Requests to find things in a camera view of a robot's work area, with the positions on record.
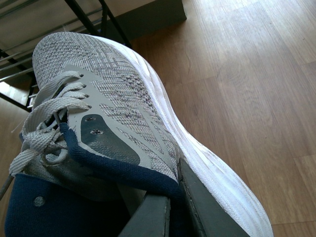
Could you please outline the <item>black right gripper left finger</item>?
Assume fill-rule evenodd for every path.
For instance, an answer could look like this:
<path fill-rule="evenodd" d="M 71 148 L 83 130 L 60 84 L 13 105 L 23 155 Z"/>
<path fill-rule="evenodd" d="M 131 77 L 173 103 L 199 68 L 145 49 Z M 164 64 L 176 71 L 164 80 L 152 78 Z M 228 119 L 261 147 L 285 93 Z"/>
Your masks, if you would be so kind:
<path fill-rule="evenodd" d="M 146 194 L 142 203 L 125 225 L 120 237 L 168 237 L 170 199 Z"/>

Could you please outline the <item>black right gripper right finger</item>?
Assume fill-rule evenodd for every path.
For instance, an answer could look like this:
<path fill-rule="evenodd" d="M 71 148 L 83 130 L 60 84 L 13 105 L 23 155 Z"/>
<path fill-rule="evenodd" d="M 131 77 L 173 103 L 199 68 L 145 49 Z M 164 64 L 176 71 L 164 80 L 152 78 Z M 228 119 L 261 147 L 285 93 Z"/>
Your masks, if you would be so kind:
<path fill-rule="evenodd" d="M 246 231 L 220 206 L 205 185 L 180 159 L 179 184 L 185 195 L 190 231 L 195 237 L 247 237 Z"/>

